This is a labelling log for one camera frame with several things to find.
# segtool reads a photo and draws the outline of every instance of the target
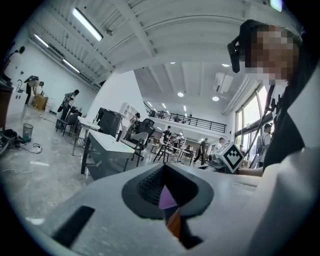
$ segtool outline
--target white table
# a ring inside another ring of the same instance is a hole
[[[92,144],[92,147],[95,149],[95,151],[90,151],[92,158],[93,160],[96,159],[98,163],[86,163],[90,144]],[[110,162],[110,159],[126,159],[123,169],[123,171],[125,171],[128,160],[133,156],[134,152],[135,150],[133,148],[121,141],[117,141],[115,137],[90,129],[84,148],[81,174],[85,174],[86,167],[91,173],[93,180],[104,178],[110,175],[110,173],[116,174],[117,171],[115,171],[115,166]]]
[[[86,139],[88,137],[88,131],[89,130],[98,131],[100,129],[99,125],[89,122],[86,118],[78,116],[78,120],[79,120],[81,128],[83,128],[85,130],[85,132],[84,132],[84,141],[86,141]],[[73,149],[72,149],[72,155],[73,156],[75,155],[75,148],[76,148],[77,140],[79,140],[79,139],[82,139],[82,138],[80,138],[80,135],[78,137],[74,138],[74,144],[73,144]]]

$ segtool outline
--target floor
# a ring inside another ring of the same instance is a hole
[[[39,154],[21,148],[7,150],[0,156],[0,180],[8,200],[22,216],[41,219],[93,180],[80,174],[84,149],[76,147],[76,156],[72,156],[74,140],[67,133],[63,137],[59,130],[56,132],[55,115],[26,106],[22,117],[9,121],[6,129],[22,135],[24,123],[33,125],[31,142],[25,148],[38,152],[33,147],[33,143],[38,143],[43,150]],[[153,163],[155,155],[148,152],[150,149],[143,153],[145,158],[139,166]],[[189,161],[185,159],[184,164],[189,165]],[[136,160],[129,161],[126,170],[135,168],[136,164]]]

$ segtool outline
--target gray chair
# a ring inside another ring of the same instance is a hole
[[[138,155],[138,160],[136,162],[136,166],[138,167],[139,161],[143,161],[145,158],[141,156],[141,151],[144,150],[145,145],[148,143],[148,136],[149,134],[145,131],[137,133],[137,134],[130,134],[128,140],[120,139],[120,141],[130,148],[134,149],[134,153],[132,155],[131,161],[134,160],[135,155]]]
[[[65,131],[66,131],[67,126],[70,126],[70,131],[69,131],[69,135],[70,135],[72,127],[74,126],[74,124],[78,120],[78,116],[79,116],[78,113],[74,113],[74,114],[69,115],[67,120],[57,119],[56,120],[56,127],[57,128],[56,128],[55,132],[58,131],[59,124],[61,124],[61,132],[63,131],[62,137],[65,136]]]

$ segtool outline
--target purple triangle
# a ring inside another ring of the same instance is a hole
[[[176,201],[174,200],[167,186],[164,186],[160,194],[159,209],[165,210],[175,206],[177,206]]]

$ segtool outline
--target glossy floor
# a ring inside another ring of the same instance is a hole
[[[11,120],[6,129],[23,134],[23,124],[33,125],[32,139],[25,148],[37,152],[33,143],[43,150],[39,154],[24,149],[9,149],[0,156],[1,184],[8,200],[24,217],[43,218],[86,185],[93,182],[90,176],[80,174],[84,149],[77,147],[72,156],[73,140],[66,133],[56,132],[56,117],[33,107],[25,107],[22,118]],[[143,153],[145,159],[139,166],[153,163],[155,155]],[[129,161],[127,170],[136,167],[136,161]]]

